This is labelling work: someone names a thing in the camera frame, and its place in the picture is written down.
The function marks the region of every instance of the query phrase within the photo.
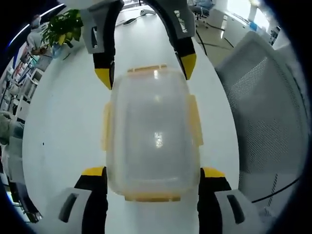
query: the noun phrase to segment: potted plant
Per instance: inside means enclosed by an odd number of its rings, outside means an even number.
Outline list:
[[[64,14],[51,18],[48,27],[42,33],[42,41],[48,43],[52,50],[63,45],[73,47],[71,41],[80,41],[81,27],[83,26],[80,11],[71,9]]]

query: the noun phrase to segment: black cable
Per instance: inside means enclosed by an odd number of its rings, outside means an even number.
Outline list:
[[[46,56],[46,57],[48,57],[48,58],[52,58],[52,56],[48,56],[48,55],[42,55],[42,56]]]
[[[32,54],[30,54],[30,53],[28,53],[29,54],[29,56],[34,60],[34,61],[36,61],[36,62],[38,62],[38,60],[37,59],[35,59],[35,57],[34,56],[32,56]]]
[[[265,196],[265,197],[263,197],[263,198],[254,200],[254,201],[252,201],[252,203],[260,202],[260,201],[263,201],[263,200],[265,200],[265,199],[267,199],[267,198],[270,198],[270,197],[272,197],[272,196],[274,196],[274,195],[276,195],[276,194],[279,194],[280,192],[284,191],[285,189],[287,189],[287,188],[289,188],[290,186],[292,186],[293,184],[295,184],[299,179],[300,179],[300,177],[298,177],[297,179],[295,179],[292,183],[290,183],[289,185],[285,186],[284,188],[282,188],[282,189],[276,191],[275,193],[272,193],[271,195],[268,195],[268,196]]]
[[[218,48],[221,48],[221,49],[225,49],[225,50],[231,50],[227,47],[223,47],[223,46],[219,46],[219,45],[216,45],[216,44],[210,44],[210,43],[201,43],[201,42],[197,42],[198,44],[204,44],[204,45],[210,45],[210,46],[214,46],[214,47],[218,47]]]
[[[197,34],[197,36],[198,36],[198,38],[199,38],[199,40],[200,40],[200,42],[201,42],[201,45],[202,45],[202,46],[203,46],[203,48],[204,48],[205,55],[206,55],[206,56],[208,56],[208,55],[207,55],[206,48],[205,48],[205,44],[204,44],[203,40],[201,39],[201,37],[200,37],[200,35],[199,35],[199,33],[198,33],[198,31],[197,31],[197,30],[196,30],[196,34]]]
[[[197,14],[198,17],[205,18],[205,19],[208,18],[208,17],[203,16],[203,15],[201,15],[201,14],[195,13],[195,15],[196,15],[196,14]],[[207,23],[207,22],[204,22],[204,24],[207,24],[207,25],[209,25],[209,26],[212,27],[212,28],[219,29],[219,30],[221,30],[221,31],[225,31],[224,28],[218,28],[218,27],[212,26],[211,24],[209,24],[209,23]]]
[[[141,17],[141,16],[138,16],[138,17],[136,17],[136,18],[129,19],[129,20],[127,20],[126,22],[124,22],[123,25],[128,25],[128,24],[132,23],[133,21],[135,21],[137,18],[140,18],[140,17]]]

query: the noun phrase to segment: person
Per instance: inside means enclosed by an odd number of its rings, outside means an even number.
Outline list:
[[[0,111],[0,144],[9,144],[10,137],[23,138],[24,125],[12,119],[12,114]]]
[[[42,29],[40,27],[41,16],[35,15],[30,23],[31,32],[27,36],[27,42],[29,46],[29,50],[33,55],[43,55],[47,52],[47,48],[42,45],[41,33]]]

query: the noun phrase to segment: white table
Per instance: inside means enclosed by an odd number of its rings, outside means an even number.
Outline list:
[[[235,16],[232,13],[227,13],[228,20],[225,28],[223,37],[231,44],[236,47],[237,44],[245,37],[245,35],[252,31],[249,24]],[[262,30],[260,27],[256,31],[266,42],[270,42],[271,36]]]
[[[118,20],[138,16],[137,9],[121,13]],[[153,64],[181,69],[158,16],[117,27],[115,39],[116,78],[129,68]],[[196,95],[202,125],[201,165],[225,172],[237,189],[238,144],[230,105],[212,64],[194,43],[197,62],[188,85]],[[109,100],[110,92],[97,78],[92,55],[85,48],[65,61],[52,61],[44,73],[32,98],[23,142],[27,190],[42,215],[47,202],[73,187],[84,169],[105,165],[100,139]],[[126,202],[109,190],[108,201],[108,234],[198,233],[196,190],[173,203]]]

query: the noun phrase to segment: white chair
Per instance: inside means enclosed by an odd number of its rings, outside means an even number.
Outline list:
[[[239,190],[257,200],[300,176],[309,138],[305,105],[283,58],[255,32],[215,69],[236,126]],[[278,215],[295,186],[255,204]]]

